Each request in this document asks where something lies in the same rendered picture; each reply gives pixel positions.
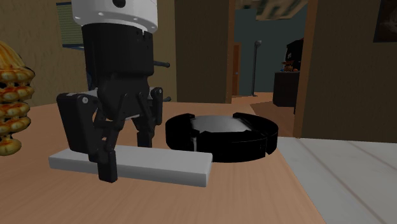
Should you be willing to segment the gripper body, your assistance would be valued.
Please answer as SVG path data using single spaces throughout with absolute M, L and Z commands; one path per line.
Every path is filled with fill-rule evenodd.
M 87 24 L 81 30 L 86 69 L 106 117 L 116 117 L 125 94 L 129 95 L 126 116 L 139 114 L 136 95 L 148 97 L 148 77 L 154 73 L 152 33 L 110 23 Z

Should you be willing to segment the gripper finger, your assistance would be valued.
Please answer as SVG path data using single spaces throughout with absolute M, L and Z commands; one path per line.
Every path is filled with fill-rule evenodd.
M 137 94 L 137 102 L 141 112 L 139 116 L 132 118 L 137 129 L 137 145 L 151 148 L 155 127 L 162 124 L 163 89 L 150 87 L 147 96 L 142 93 Z
M 88 94 L 60 94 L 57 106 L 69 148 L 97 164 L 99 179 L 118 179 L 115 146 L 127 114 L 127 94 L 121 96 L 114 118 L 106 118 L 98 98 Z

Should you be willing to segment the flat white rectangular box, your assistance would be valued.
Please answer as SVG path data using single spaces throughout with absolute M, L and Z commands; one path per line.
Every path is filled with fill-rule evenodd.
M 208 184 L 211 153 L 122 145 L 115 151 L 119 177 L 199 187 Z M 87 155 L 69 148 L 49 156 L 48 161 L 52 169 L 97 173 L 97 164 Z

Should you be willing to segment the window with blinds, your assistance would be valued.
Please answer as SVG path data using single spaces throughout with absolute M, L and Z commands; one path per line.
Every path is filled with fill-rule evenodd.
M 60 25 L 62 46 L 75 50 L 83 50 L 81 26 L 73 19 L 71 2 L 56 3 Z

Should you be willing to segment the black round robot vacuum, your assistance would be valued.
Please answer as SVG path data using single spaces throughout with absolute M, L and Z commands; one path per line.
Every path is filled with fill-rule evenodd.
M 213 162 L 258 160 L 277 148 L 279 127 L 247 113 L 195 116 L 185 113 L 165 123 L 166 143 L 172 150 L 212 154 Z

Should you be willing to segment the brown wooden door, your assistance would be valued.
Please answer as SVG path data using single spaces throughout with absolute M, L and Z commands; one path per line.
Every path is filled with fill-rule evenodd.
M 239 95 L 240 51 L 241 43 L 235 42 L 233 46 L 232 95 Z

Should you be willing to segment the grey floor lamp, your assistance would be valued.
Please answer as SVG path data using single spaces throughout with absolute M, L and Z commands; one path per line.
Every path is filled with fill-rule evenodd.
M 254 42 L 254 53 L 253 53 L 253 75 L 252 75 L 252 83 L 251 83 L 251 95 L 253 97 L 256 97 L 256 94 L 254 93 L 254 87 L 255 87 L 255 78 L 256 78 L 256 61 L 257 61 L 257 51 L 258 48 L 261 46 L 261 40 L 256 40 Z

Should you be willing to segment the dark cabinet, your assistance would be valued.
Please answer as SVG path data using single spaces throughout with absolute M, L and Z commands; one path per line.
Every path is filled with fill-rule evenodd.
M 275 73 L 272 102 L 278 107 L 296 108 L 303 41 L 298 39 L 286 46 L 284 67 Z

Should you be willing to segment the dark framed wall picture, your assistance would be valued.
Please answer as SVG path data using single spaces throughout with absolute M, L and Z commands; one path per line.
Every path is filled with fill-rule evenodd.
M 397 0 L 380 1 L 373 42 L 397 42 Z

